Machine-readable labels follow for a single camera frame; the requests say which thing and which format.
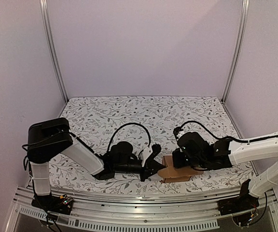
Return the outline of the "brown cardboard box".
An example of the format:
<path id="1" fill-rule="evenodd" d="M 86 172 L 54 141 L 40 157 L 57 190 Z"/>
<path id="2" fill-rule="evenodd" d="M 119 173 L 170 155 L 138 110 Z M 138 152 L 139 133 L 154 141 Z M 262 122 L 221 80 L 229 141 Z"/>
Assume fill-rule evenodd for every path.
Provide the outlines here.
<path id="1" fill-rule="evenodd" d="M 162 178 L 163 183 L 187 182 L 191 177 L 204 173 L 203 171 L 196 171 L 189 166 L 175 168 L 171 156 L 163 156 L 162 164 L 165 168 L 159 170 L 157 174 Z"/>

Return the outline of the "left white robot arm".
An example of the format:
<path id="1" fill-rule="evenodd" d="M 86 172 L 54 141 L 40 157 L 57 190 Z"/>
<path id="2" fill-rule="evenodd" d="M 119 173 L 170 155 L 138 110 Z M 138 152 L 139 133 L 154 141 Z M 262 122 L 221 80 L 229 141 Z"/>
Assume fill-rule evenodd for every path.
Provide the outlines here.
<path id="1" fill-rule="evenodd" d="M 37 201 L 46 210 L 56 206 L 56 199 L 51 195 L 49 162 L 59 154 L 81 165 L 97 180 L 111 179 L 116 173 L 131 173 L 138 174 L 144 182 L 165 168 L 155 160 L 161 152 L 159 144 L 148 143 L 135 155 L 131 143 L 121 141 L 109 144 L 106 153 L 99 155 L 70 131 L 66 118 L 33 124 L 28 129 L 28 142 L 22 147 L 27 151 Z"/>

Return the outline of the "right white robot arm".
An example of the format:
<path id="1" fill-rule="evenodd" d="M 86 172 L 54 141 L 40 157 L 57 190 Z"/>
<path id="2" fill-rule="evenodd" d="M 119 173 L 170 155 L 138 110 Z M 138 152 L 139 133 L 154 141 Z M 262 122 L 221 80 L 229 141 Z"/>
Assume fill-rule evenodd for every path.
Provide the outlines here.
<path id="1" fill-rule="evenodd" d="M 185 132 L 182 126 L 173 130 L 181 156 L 179 164 L 189 165 L 197 171 L 211 171 L 231 168 L 235 165 L 269 158 L 278 158 L 278 132 L 254 137 L 246 140 L 225 136 L 216 137 L 209 144 L 197 132 Z M 244 211 L 267 190 L 278 184 L 278 161 L 254 179 L 248 180 L 244 186 L 246 192 L 235 198 L 234 207 Z"/>

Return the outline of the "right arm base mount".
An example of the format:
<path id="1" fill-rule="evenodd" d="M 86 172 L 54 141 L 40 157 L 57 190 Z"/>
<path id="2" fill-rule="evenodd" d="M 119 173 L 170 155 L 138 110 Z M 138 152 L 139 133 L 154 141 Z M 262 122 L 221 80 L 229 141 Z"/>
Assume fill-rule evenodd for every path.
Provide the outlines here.
<path id="1" fill-rule="evenodd" d="M 259 206 L 259 198 L 250 195 L 249 184 L 250 179 L 242 183 L 237 197 L 217 201 L 218 210 L 222 216 L 250 210 Z"/>

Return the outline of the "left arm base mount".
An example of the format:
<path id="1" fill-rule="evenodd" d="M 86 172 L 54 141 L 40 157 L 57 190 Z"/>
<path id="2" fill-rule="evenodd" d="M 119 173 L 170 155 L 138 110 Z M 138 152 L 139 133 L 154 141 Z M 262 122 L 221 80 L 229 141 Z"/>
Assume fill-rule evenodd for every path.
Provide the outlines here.
<path id="1" fill-rule="evenodd" d="M 35 193 L 31 205 L 42 209 L 46 213 L 70 215 L 73 203 L 74 199 L 67 194 L 53 196 L 50 193 L 49 195 L 40 196 Z"/>

